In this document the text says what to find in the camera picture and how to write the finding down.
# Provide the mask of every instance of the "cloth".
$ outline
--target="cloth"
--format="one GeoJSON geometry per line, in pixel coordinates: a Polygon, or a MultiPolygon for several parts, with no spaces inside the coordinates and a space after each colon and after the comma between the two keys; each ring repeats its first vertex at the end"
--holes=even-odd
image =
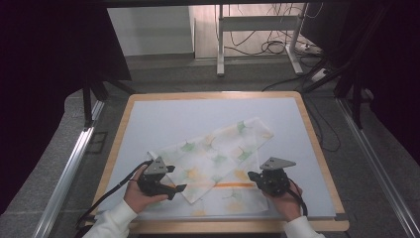
{"type": "Polygon", "coordinates": [[[136,212],[122,200],[113,209],[105,211],[83,238],[127,237],[129,224],[136,217],[136,212]]]}
{"type": "Polygon", "coordinates": [[[241,164],[257,164],[258,148],[272,136],[259,118],[252,118],[150,153],[176,166],[167,176],[174,184],[186,183],[182,194],[194,203],[241,164]]]}
{"type": "Polygon", "coordinates": [[[314,231],[306,216],[296,218],[284,225],[287,238],[325,238],[314,231]]]}

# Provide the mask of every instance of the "white sleeve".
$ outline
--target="white sleeve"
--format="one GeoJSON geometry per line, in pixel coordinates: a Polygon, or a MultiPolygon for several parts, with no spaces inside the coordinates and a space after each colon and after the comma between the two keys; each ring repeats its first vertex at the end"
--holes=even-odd
{"type": "Polygon", "coordinates": [[[314,231],[306,216],[296,218],[284,225],[287,238],[325,238],[314,231]]]}
{"type": "Polygon", "coordinates": [[[129,235],[129,224],[137,214],[122,200],[117,206],[105,211],[83,238],[118,238],[129,235]]]}

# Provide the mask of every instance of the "person's left hand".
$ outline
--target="person's left hand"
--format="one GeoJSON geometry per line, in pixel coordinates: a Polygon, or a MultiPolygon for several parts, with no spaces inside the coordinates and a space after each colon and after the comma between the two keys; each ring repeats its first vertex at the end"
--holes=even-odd
{"type": "Polygon", "coordinates": [[[139,168],[133,179],[129,181],[126,193],[124,194],[124,200],[136,213],[140,213],[152,203],[167,199],[166,194],[147,196],[139,189],[137,180],[140,178],[140,175],[146,169],[146,167],[146,165],[143,165],[139,168]]]}

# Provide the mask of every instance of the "folded cloth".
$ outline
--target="folded cloth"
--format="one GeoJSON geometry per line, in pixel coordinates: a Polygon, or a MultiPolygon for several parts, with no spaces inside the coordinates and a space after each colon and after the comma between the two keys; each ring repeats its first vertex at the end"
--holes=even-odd
{"type": "Polygon", "coordinates": [[[167,176],[175,184],[187,184],[182,194],[193,203],[243,162],[255,158],[272,136],[260,118],[252,118],[150,153],[161,156],[167,166],[176,166],[167,176]]]}

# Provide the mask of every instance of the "black stand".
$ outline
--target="black stand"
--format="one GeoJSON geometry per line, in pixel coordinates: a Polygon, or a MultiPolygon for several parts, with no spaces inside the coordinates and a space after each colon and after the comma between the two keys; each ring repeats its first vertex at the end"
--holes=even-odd
{"type": "Polygon", "coordinates": [[[322,86],[337,76],[341,75],[342,78],[339,80],[336,88],[334,89],[334,95],[336,97],[346,97],[349,90],[353,87],[353,120],[360,129],[362,129],[360,116],[362,103],[362,81],[358,77],[359,64],[370,39],[375,33],[377,27],[379,26],[392,2],[392,0],[383,0],[377,1],[375,3],[372,19],[368,23],[367,28],[365,29],[365,33],[360,39],[360,42],[358,43],[355,51],[344,65],[325,75],[323,78],[317,82],[314,82],[312,85],[302,89],[302,92],[311,92],[319,86],[322,86]]]}

